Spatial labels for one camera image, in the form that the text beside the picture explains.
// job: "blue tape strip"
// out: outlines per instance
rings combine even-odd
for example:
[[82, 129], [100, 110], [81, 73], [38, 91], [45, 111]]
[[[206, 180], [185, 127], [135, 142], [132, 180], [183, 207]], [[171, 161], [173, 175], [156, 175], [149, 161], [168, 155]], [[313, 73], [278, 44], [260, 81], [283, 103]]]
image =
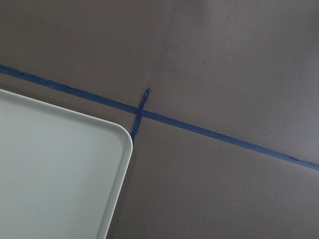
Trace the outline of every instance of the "blue tape strip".
[[138, 113], [136, 114], [136, 117], [135, 117], [135, 120], [133, 123], [132, 132], [131, 132], [131, 138], [132, 138], [133, 144], [135, 141], [135, 136], [136, 136], [137, 132], [139, 131], [139, 127], [140, 127], [141, 119], [142, 119], [142, 113], [144, 110], [144, 105], [145, 105], [146, 101], [148, 100], [149, 95], [150, 95], [150, 89], [147, 89], [144, 93], [142, 100], [141, 100], [140, 106], [138, 108]]
[[46, 80], [46, 79], [39, 77], [39, 76], [31, 75], [28, 73], [23, 73], [23, 72], [20, 72], [16, 69], [7, 67], [7, 66], [0, 65], [0, 73], [6, 74], [9, 76], [13, 76], [13, 77], [17, 77], [19, 79], [29, 81], [32, 83], [36, 83], [38, 85], [46, 86], [46, 87], [49, 87], [51, 89], [55, 89], [57, 91], [62, 91], [62, 92], [65, 92], [65, 93], [68, 93], [68, 94], [71, 94], [74, 96], [78, 96], [78, 97], [81, 97], [81, 98], [84, 98], [84, 99], [87, 99], [90, 101], [94, 101], [94, 102], [97, 102], [97, 103], [100, 103], [103, 105], [107, 105], [107, 106], [110, 106], [110, 107], [113, 107], [113, 108], [116, 108], [119, 110], [123, 110], [123, 111], [129, 112], [129, 113], [132, 113], [132, 114], [136, 114], [138, 112], [138, 109], [136, 107], [124, 105], [120, 102], [117, 102], [117, 101], [114, 101], [114, 100], [111, 100], [111, 99], [108, 99], [108, 98], [105, 98], [102, 96], [98, 96], [98, 95], [95, 95], [95, 94], [92, 94], [92, 93], [89, 93], [86, 91], [82, 91], [80, 89], [71, 88], [67, 85], [60, 84], [60, 83], [57, 83], [54, 81], [49, 81], [49, 80]]
[[231, 144], [234, 144], [234, 145], [237, 145], [237, 146], [240, 146], [240, 147], [252, 150], [252, 151], [263, 153], [263, 154], [266, 154], [266, 155], [269, 155], [269, 156], [272, 156], [272, 157], [275, 157], [278, 159], [282, 159], [282, 160], [285, 160], [285, 161], [288, 161], [288, 162], [291, 162], [294, 164], [298, 164], [298, 165], [303, 166], [303, 167], [307, 167], [307, 168], [311, 168], [311, 169], [319, 171], [319, 165], [317, 165], [317, 164], [310, 163], [310, 162], [307, 162], [304, 160], [298, 160], [298, 159], [295, 159], [295, 158], [288, 156], [286, 154], [273, 151], [271, 149], [263, 148], [263, 147], [260, 147], [258, 145], [252, 144], [252, 143], [248, 143], [248, 142], [245, 142], [245, 141], [242, 141], [239, 139], [235, 139], [235, 138], [232, 138], [232, 137], [220, 134], [220, 133], [216, 133], [216, 132], [204, 129], [204, 128], [200, 128], [200, 127], [197, 127], [197, 126], [194, 126], [194, 125], [191, 125], [191, 124], [179, 121], [179, 120], [175, 120], [175, 119], [171, 119], [171, 118], [168, 118], [165, 116], [161, 116], [161, 115], [149, 112], [149, 111], [144, 111], [143, 108], [144, 108], [145, 102], [147, 101], [148, 96], [149, 96], [149, 89], [146, 91], [146, 93], [145, 93], [145, 95], [140, 103], [140, 107], [136, 108], [133, 106], [124, 105], [120, 102], [113, 101], [113, 100], [105, 98], [105, 97], [94, 95], [92, 93], [88, 93], [88, 92], [85, 92], [85, 91], [82, 91], [79, 89], [71, 88], [69, 86], [66, 86], [66, 85], [63, 85], [63, 84], [60, 84], [60, 83], [57, 83], [54, 81], [49, 81], [49, 80], [46, 80], [42, 77], [34, 76], [34, 75], [31, 75], [28, 73], [23, 73], [23, 72], [20, 72], [16, 69], [6, 67], [3, 65], [0, 65], [0, 73], [6, 74], [9, 76], [13, 76], [13, 77], [17, 77], [19, 79], [33, 82], [33, 83], [36, 83], [36, 84], [39, 84], [42, 86], [46, 86], [46, 87], [49, 87], [49, 88], [52, 88], [52, 89], [55, 89], [58, 91], [62, 91], [62, 92], [71, 94], [71, 95], [75, 95], [75, 96], [78, 96], [78, 97], [81, 97], [81, 98], [84, 98], [84, 99], [87, 99], [90, 101], [95, 101], [97, 103], [104, 104], [104, 105], [107, 105], [107, 106], [110, 106], [113, 108], [117, 108], [119, 110], [123, 110], [123, 111], [129, 112], [129, 113], [137, 114], [139, 117], [136, 117], [135, 122], [134, 122], [133, 130], [131, 133], [132, 139], [135, 138], [135, 135], [139, 129], [139, 125], [141, 123], [141, 118], [146, 117], [146, 118], [149, 118], [152, 120], [156, 120], [156, 121], [159, 121], [162, 123], [176, 126], [176, 127], [179, 127], [179, 128], [182, 128], [182, 129], [194, 132], [194, 133], [202, 134], [202, 135], [205, 135], [205, 136], [210, 137], [210, 138], [218, 139], [218, 140], [221, 140], [221, 141], [224, 141], [227, 143], [231, 143]]
[[298, 159], [295, 159], [295, 158], [288, 156], [286, 154], [279, 153], [279, 152], [273, 151], [273, 150], [268, 149], [268, 148], [263, 148], [263, 147], [260, 147], [258, 145], [255, 145], [255, 144], [248, 143], [248, 142], [236, 139], [236, 138], [232, 138], [232, 137], [220, 134], [220, 133], [216, 133], [216, 132], [204, 129], [204, 128], [200, 128], [200, 127], [197, 127], [197, 126], [194, 126], [194, 125], [182, 122], [182, 121], [178, 121], [178, 120], [171, 119], [171, 118], [168, 118], [165, 116], [161, 116], [161, 115], [149, 112], [149, 111], [143, 111], [143, 117], [149, 118], [152, 120], [156, 120], [156, 121], [159, 121], [162, 123], [166, 123], [166, 124], [169, 124], [172, 126], [176, 126], [176, 127], [182, 128], [182, 129], [186, 129], [186, 130], [194, 132], [194, 133], [202, 134], [202, 135], [205, 135], [205, 136], [210, 137], [210, 138], [218, 139], [218, 140], [221, 140], [221, 141], [224, 141], [227, 143], [231, 143], [231, 144], [234, 144], [234, 145], [246, 148], [246, 149], [250, 149], [252, 151], [263, 153], [263, 154], [266, 154], [266, 155], [269, 155], [269, 156], [272, 156], [275, 158], [279, 158], [279, 159], [282, 159], [282, 160], [285, 160], [285, 161], [288, 161], [288, 162], [291, 162], [294, 164], [298, 164], [298, 165], [319, 171], [319, 165], [317, 165], [317, 164], [310, 163], [310, 162], [303, 161], [303, 160], [298, 160]]

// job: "blue painter's tape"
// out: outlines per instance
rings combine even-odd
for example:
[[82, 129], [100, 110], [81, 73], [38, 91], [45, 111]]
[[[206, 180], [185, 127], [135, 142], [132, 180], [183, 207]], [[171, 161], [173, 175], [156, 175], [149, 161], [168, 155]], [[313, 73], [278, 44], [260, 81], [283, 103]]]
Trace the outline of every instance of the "blue painter's tape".
[[23, 72], [20, 72], [16, 69], [10, 68], [10, 67], [0, 65], [0, 73], [6, 74], [9, 76], [13, 76], [13, 77], [16, 77], [16, 78], [19, 78], [22, 80], [26, 80], [29, 82], [33, 82], [33, 83], [36, 83], [38, 85], [46, 86], [46, 87], [49, 87], [49, 88], [52, 88], [52, 89], [55, 89], [58, 91], [62, 91], [62, 92], [65, 92], [65, 93], [68, 93], [68, 94], [71, 94], [74, 96], [78, 96], [78, 97], [81, 97], [81, 98], [84, 98], [84, 99], [87, 99], [90, 101], [104, 104], [104, 105], [107, 105], [107, 106], [110, 106], [113, 108], [117, 108], [119, 110], [123, 110], [123, 111], [129, 112], [129, 113], [136, 114], [137, 117], [135, 118], [132, 133], [131, 133], [132, 140], [134, 140], [136, 133], [138, 132], [138, 129], [139, 129], [139, 126], [141, 123], [141, 118], [146, 117], [146, 118], [149, 118], [152, 120], [156, 120], [156, 121], [166, 123], [166, 124], [169, 124], [169, 125], [172, 125], [175, 127], [186, 129], [186, 130], [194, 132], [194, 133], [205, 135], [205, 136], [210, 137], [210, 138], [218, 139], [218, 140], [221, 140], [221, 141], [224, 141], [227, 143], [231, 143], [231, 144], [234, 144], [234, 145], [237, 145], [237, 146], [240, 146], [240, 147], [243, 147], [243, 148], [255, 151], [255, 152], [266, 154], [266, 155], [269, 155], [271, 157], [282, 159], [282, 160], [285, 160], [285, 161], [288, 161], [288, 162], [291, 162], [294, 164], [298, 164], [298, 165], [319, 171], [319, 165], [317, 165], [317, 164], [310, 163], [310, 162], [307, 162], [304, 160], [298, 160], [298, 159], [295, 159], [295, 158], [288, 156], [286, 154], [273, 151], [271, 149], [263, 148], [263, 147], [260, 147], [258, 145], [252, 144], [252, 143], [248, 143], [248, 142], [236, 139], [236, 138], [232, 138], [232, 137], [220, 134], [220, 133], [216, 133], [216, 132], [210, 131], [208, 129], [200, 128], [200, 127], [197, 127], [197, 126], [194, 126], [194, 125], [191, 125], [191, 124], [179, 121], [179, 120], [175, 120], [175, 119], [171, 119], [171, 118], [168, 118], [165, 116], [161, 116], [161, 115], [149, 112], [149, 111], [144, 111], [143, 110], [144, 105], [149, 97], [149, 92], [150, 92], [149, 89], [147, 89], [147, 91], [145, 92], [139, 108], [136, 108], [133, 106], [124, 105], [120, 102], [117, 102], [117, 101], [114, 101], [114, 100], [111, 100], [111, 99], [108, 99], [105, 97], [94, 95], [94, 94], [89, 93], [89, 92], [85, 92], [85, 91], [82, 91], [79, 89], [71, 88], [67, 85], [63, 85], [63, 84], [60, 84], [60, 83], [57, 83], [54, 81], [49, 81], [49, 80], [46, 80], [42, 77], [34, 76], [34, 75], [31, 75], [28, 73], [23, 73]]
[[110, 107], [113, 107], [113, 108], [116, 108], [119, 110], [123, 110], [123, 111], [129, 112], [129, 113], [132, 113], [132, 114], [136, 114], [138, 112], [138, 109], [136, 107], [124, 105], [120, 102], [117, 102], [117, 101], [114, 101], [114, 100], [111, 100], [111, 99], [108, 99], [108, 98], [105, 98], [102, 96], [98, 96], [98, 95], [95, 95], [95, 94], [92, 94], [92, 93], [89, 93], [86, 91], [82, 91], [80, 89], [71, 88], [67, 85], [60, 84], [60, 83], [57, 83], [54, 81], [49, 81], [49, 80], [46, 80], [46, 79], [39, 77], [39, 76], [31, 75], [28, 73], [23, 73], [23, 72], [20, 72], [16, 69], [7, 67], [7, 66], [0, 65], [0, 73], [6, 74], [9, 76], [13, 76], [13, 77], [17, 77], [19, 79], [26, 80], [26, 81], [29, 81], [32, 83], [36, 83], [38, 85], [46, 86], [46, 87], [49, 87], [51, 89], [55, 89], [57, 91], [62, 91], [62, 92], [65, 92], [65, 93], [68, 93], [68, 94], [71, 94], [74, 96], [78, 96], [78, 97], [81, 97], [81, 98], [84, 98], [84, 99], [87, 99], [90, 101], [94, 101], [94, 102], [97, 102], [97, 103], [100, 103], [103, 105], [107, 105], [107, 106], [110, 106]]
[[150, 89], [147, 89], [145, 91], [144, 96], [141, 100], [140, 106], [138, 108], [138, 112], [136, 114], [134, 123], [133, 123], [132, 132], [131, 132], [131, 138], [132, 138], [133, 144], [134, 144], [135, 136], [136, 136], [137, 132], [139, 131], [139, 127], [140, 127], [141, 119], [142, 119], [142, 113], [144, 110], [144, 105], [149, 98], [150, 91], [151, 91]]
[[279, 152], [273, 151], [273, 150], [268, 149], [268, 148], [263, 148], [263, 147], [260, 147], [258, 145], [255, 145], [255, 144], [248, 143], [248, 142], [236, 139], [236, 138], [232, 138], [232, 137], [220, 134], [220, 133], [216, 133], [216, 132], [210, 131], [208, 129], [200, 128], [200, 127], [197, 127], [197, 126], [194, 126], [194, 125], [182, 122], [182, 121], [178, 121], [178, 120], [171, 119], [171, 118], [168, 118], [165, 116], [161, 116], [161, 115], [149, 112], [149, 111], [143, 111], [143, 117], [149, 118], [152, 120], [156, 120], [156, 121], [159, 121], [162, 123], [166, 123], [166, 124], [169, 124], [172, 126], [176, 126], [176, 127], [182, 128], [182, 129], [186, 129], [186, 130], [194, 132], [194, 133], [202, 134], [202, 135], [205, 135], [205, 136], [210, 137], [210, 138], [218, 139], [218, 140], [221, 140], [221, 141], [224, 141], [227, 143], [231, 143], [231, 144], [234, 144], [234, 145], [246, 148], [246, 149], [250, 149], [252, 151], [263, 153], [263, 154], [266, 154], [266, 155], [269, 155], [269, 156], [272, 156], [275, 158], [279, 158], [279, 159], [282, 159], [282, 160], [285, 160], [285, 161], [288, 161], [288, 162], [291, 162], [294, 164], [298, 164], [298, 165], [319, 171], [319, 165], [317, 165], [317, 164], [310, 163], [310, 162], [303, 161], [303, 160], [298, 160], [298, 159], [295, 159], [295, 158], [288, 156], [286, 154], [279, 153]]

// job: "gray floor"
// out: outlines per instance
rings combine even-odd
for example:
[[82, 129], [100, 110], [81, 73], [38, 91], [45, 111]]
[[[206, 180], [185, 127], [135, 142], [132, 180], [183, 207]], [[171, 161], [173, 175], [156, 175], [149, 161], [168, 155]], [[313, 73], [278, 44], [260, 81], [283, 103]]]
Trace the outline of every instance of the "gray floor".
[[[3, 1], [0, 64], [319, 163], [319, 1]], [[134, 115], [0, 74], [0, 88]], [[318, 238], [317, 171], [142, 119], [109, 239]]]

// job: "white tray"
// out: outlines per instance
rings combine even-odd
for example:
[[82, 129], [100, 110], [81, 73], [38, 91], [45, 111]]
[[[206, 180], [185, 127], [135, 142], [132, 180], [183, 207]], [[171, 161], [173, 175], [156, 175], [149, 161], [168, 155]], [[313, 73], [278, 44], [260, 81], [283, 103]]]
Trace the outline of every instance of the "white tray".
[[0, 110], [0, 239], [104, 239], [128, 132], [3, 90]]

